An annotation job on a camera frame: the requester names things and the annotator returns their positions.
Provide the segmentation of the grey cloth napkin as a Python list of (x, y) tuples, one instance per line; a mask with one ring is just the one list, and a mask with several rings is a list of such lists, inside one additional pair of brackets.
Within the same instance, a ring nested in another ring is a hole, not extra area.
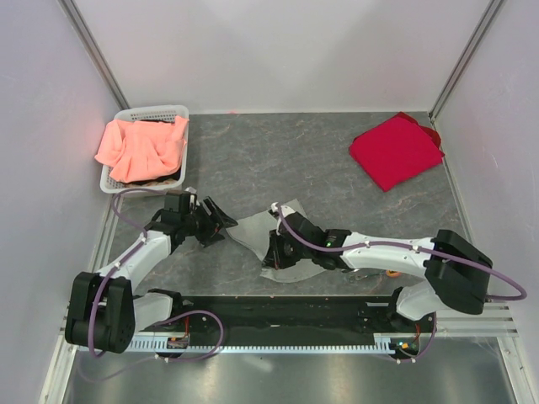
[[(269, 250), (269, 232), (275, 229), (276, 219), (267, 211), (251, 215), (237, 221), (237, 225), (227, 229), (228, 235), (246, 247), (262, 262)], [(261, 277), (277, 283), (291, 284), (301, 282), (325, 272), (310, 260), (301, 260), (285, 269), (261, 266)]]

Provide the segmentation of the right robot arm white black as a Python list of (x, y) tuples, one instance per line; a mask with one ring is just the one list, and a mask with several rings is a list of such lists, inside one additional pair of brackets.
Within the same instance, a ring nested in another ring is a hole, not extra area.
[(431, 312), (452, 309), (480, 315), (490, 276), (480, 268), (491, 260), (458, 233), (440, 230), (435, 237), (383, 239), (356, 231), (324, 230), (287, 205), (272, 207), (276, 220), (269, 233), (265, 267), (278, 270), (308, 260), (345, 273), (366, 268), (408, 274), (420, 281), (402, 288), (386, 309), (387, 325), (405, 331)]

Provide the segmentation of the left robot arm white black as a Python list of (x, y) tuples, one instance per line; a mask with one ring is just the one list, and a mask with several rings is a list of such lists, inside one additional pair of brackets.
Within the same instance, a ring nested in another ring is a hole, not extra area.
[(152, 326), (167, 331), (184, 324), (179, 292), (134, 294), (149, 273), (189, 237), (202, 247), (223, 240), (221, 230), (237, 226), (210, 197), (167, 193), (164, 205), (141, 228), (136, 241), (100, 270), (81, 272), (72, 283), (64, 337), (93, 354), (125, 352), (137, 332)]

